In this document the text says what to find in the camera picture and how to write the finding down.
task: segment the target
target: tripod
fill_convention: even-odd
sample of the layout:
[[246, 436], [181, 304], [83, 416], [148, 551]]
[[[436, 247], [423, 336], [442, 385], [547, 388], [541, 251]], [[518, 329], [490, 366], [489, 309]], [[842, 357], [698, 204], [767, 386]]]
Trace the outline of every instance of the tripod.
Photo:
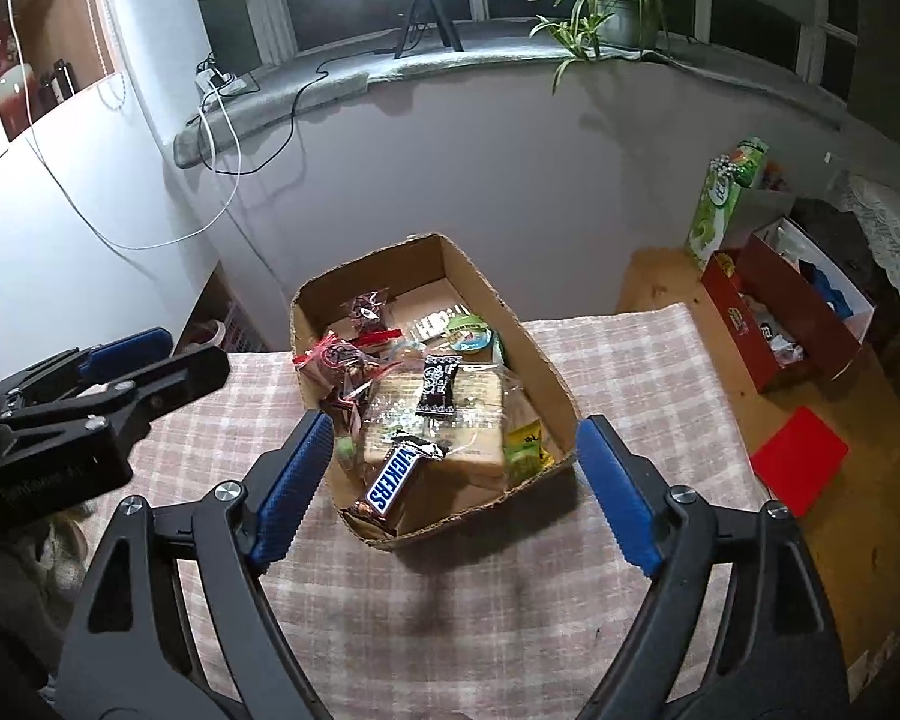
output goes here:
[[[413, 15], [415, 15], [419, 1], [410, 0], [410, 8], [407, 10], [407, 15], [405, 15], [403, 20], [403, 28], [400, 30], [400, 40], [396, 44], [394, 59], [399, 59], [407, 47], [407, 35], [410, 34], [410, 25], [413, 23]], [[461, 52], [463, 46], [460, 43], [460, 35], [458, 35], [454, 23], [447, 18], [443, 10], [443, 3], [440, 0], [429, 1], [431, 9], [434, 11], [434, 18], [437, 21], [437, 29], [440, 32], [440, 40], [443, 41], [443, 45], [447, 47], [453, 46], [455, 52]]]

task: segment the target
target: black candy wrapper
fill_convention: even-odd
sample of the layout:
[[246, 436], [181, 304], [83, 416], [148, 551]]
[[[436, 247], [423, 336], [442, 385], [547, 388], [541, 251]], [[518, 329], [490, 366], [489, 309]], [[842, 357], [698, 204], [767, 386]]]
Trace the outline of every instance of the black candy wrapper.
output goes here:
[[423, 393], [416, 405], [418, 416], [452, 419], [457, 415], [453, 404], [453, 379], [462, 357], [432, 354], [423, 362]]

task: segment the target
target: red box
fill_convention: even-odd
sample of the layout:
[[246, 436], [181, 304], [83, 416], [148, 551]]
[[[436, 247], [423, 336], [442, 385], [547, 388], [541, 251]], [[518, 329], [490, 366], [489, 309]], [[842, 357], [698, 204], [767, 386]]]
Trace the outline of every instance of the red box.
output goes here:
[[[840, 319], [821, 295], [763, 237], [783, 230], [799, 257], [821, 268], [833, 287], [844, 293], [854, 316]], [[734, 280], [724, 273], [718, 254], [734, 261]], [[789, 220], [780, 220], [764, 231], [749, 237], [741, 250], [717, 252], [707, 263], [701, 278], [703, 287], [713, 300], [730, 336], [740, 351], [746, 370], [758, 392], [794, 384], [818, 374], [834, 379], [844, 372], [860, 352], [861, 344], [874, 308], [847, 276]], [[780, 325], [803, 346], [805, 357], [792, 365], [780, 365], [770, 345], [760, 332], [746, 300], [737, 292], [756, 298], [770, 311]]]

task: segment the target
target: fabric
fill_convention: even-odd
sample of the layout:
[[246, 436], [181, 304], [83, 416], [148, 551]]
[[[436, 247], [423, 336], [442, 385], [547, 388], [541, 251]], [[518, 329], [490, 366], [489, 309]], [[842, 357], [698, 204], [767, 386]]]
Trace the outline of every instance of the fabric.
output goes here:
[[0, 535], [0, 629], [55, 673], [86, 573], [82, 504]]
[[828, 199], [852, 211], [866, 234], [874, 260], [900, 293], [900, 194], [859, 175], [845, 176]]
[[[530, 322], [583, 413], [712, 504], [765, 500], [685, 306]], [[154, 424], [135, 479], [101, 501], [96, 543], [125, 495], [199, 498], [280, 445], [303, 414], [290, 354], [231, 356], [225, 389]], [[207, 675], [233, 694], [196, 580], [183, 586]], [[674, 694], [703, 675], [728, 572], [715, 570]], [[583, 474], [559, 474], [491, 514], [390, 554], [347, 531], [321, 490], [262, 585], [335, 718], [574, 717], [610, 666], [649, 583], [624, 562]]]

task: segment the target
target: checkered tablecloth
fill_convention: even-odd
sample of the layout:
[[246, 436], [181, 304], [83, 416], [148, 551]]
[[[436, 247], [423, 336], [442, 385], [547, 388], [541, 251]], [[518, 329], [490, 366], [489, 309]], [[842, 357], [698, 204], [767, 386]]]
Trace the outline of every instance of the checkered tablecloth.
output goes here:
[[[712, 504], [765, 499], [689, 311], [530, 322], [583, 413], [604, 413], [634, 452]], [[231, 357], [225, 389], [166, 416], [136, 447], [135, 479], [101, 499], [200, 498], [281, 445], [303, 414], [290, 354]], [[199, 588], [181, 567], [194, 637], [214, 688], [236, 695]], [[715, 570], [674, 695], [703, 675], [727, 572]], [[574, 717], [647, 591], [624, 562], [583, 478], [559, 474], [398, 553], [371, 549], [321, 490], [287, 560], [262, 582], [290, 646], [336, 718]]]

